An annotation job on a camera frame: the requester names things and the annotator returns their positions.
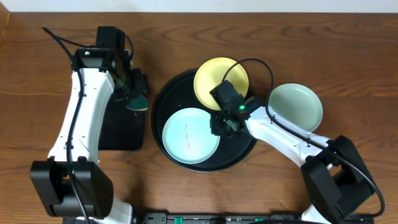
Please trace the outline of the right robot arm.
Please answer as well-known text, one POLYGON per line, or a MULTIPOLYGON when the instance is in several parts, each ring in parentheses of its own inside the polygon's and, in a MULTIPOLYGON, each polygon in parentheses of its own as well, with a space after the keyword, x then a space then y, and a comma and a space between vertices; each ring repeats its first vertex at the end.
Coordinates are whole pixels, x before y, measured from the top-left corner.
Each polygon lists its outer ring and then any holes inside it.
POLYGON ((308 132, 280 116, 256 97, 212 94, 220 112, 211 117, 217 134, 250 134, 287 156, 301 169, 311 206, 301 219, 343 223, 370 196, 380 191, 353 142, 308 132))

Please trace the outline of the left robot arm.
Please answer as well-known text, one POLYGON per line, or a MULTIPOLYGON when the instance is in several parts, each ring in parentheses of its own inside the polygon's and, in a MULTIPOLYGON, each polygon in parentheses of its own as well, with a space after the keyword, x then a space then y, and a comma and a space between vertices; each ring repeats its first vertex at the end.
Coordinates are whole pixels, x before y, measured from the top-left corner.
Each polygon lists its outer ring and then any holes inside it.
POLYGON ((142 146, 148 108, 144 74, 132 68, 129 50, 110 46, 78 49, 72 70, 62 128, 48 158, 32 163, 30 179, 51 217, 134 223, 133 206, 114 196, 98 154, 142 146))

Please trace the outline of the green yellow sponge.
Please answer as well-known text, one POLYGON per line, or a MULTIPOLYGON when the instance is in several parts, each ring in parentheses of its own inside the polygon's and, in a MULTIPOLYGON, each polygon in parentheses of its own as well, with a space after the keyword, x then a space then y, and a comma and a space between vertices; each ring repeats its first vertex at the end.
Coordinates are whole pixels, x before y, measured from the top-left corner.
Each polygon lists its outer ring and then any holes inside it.
POLYGON ((144 95, 135 96, 128 100, 126 108, 133 111, 146 111, 149 107, 148 100, 144 95))

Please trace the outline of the light blue plate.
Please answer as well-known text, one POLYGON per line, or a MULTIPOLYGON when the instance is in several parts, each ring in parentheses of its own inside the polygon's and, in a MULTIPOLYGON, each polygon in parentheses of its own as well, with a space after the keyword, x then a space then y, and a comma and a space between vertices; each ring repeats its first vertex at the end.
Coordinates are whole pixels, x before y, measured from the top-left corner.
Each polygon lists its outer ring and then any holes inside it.
POLYGON ((220 137, 211 133, 207 111, 184 108, 166 121, 162 142, 172 159, 184 164, 197 164, 215 153, 220 137))
POLYGON ((273 89, 269 106, 281 117, 308 132, 316 130, 323 118, 319 97, 298 83, 286 83, 273 89))

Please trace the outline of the round black tray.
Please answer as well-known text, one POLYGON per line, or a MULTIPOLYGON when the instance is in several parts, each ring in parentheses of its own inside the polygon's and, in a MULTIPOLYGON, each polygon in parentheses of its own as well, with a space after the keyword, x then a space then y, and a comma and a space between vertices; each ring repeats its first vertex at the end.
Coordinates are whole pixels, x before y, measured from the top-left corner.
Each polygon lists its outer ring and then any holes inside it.
POLYGON ((253 149, 257 140, 252 136, 235 135, 220 137, 215 153, 207 160, 196 164, 186 164, 174 159, 162 141, 162 131, 167 119, 178 110, 199 108, 210 113, 211 110, 195 96, 193 89, 196 70, 189 70, 171 79, 158 93, 152 106, 151 128, 160 150, 175 164, 198 172, 215 172, 230 168, 243 160, 253 149))

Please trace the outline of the rectangular black tray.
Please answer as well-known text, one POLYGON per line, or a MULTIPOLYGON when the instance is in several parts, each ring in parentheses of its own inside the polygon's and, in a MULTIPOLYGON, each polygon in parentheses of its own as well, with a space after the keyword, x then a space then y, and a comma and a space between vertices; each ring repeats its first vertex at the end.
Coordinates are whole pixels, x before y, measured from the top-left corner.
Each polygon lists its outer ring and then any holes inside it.
POLYGON ((126 108, 128 100, 116 101, 114 93, 106 106, 100 150, 135 151, 141 148, 145 128, 145 112, 126 108))

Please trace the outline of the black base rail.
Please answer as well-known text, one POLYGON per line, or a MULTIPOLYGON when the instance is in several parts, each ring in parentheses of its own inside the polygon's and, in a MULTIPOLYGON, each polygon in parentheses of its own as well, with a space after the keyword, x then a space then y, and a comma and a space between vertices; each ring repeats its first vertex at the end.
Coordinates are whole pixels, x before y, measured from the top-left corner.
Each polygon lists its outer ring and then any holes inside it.
POLYGON ((321 223, 321 221, 304 221, 298 215, 187 215, 146 213, 142 224, 260 224, 260 223, 321 223))

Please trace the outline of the yellow plate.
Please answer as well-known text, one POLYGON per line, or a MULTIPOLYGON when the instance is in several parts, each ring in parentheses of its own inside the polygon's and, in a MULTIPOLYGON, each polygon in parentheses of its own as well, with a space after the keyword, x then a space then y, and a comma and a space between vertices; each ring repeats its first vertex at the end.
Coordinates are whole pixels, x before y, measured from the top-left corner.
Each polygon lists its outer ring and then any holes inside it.
MULTIPOLYGON (((210 95, 210 91, 219 85, 227 70, 236 63, 226 57, 217 57, 206 61, 195 74, 193 88, 198 100, 207 108, 220 110, 220 107, 210 95)), ((236 65, 228 72, 228 80, 239 94, 246 96, 249 89, 249 78, 242 65, 236 65)))

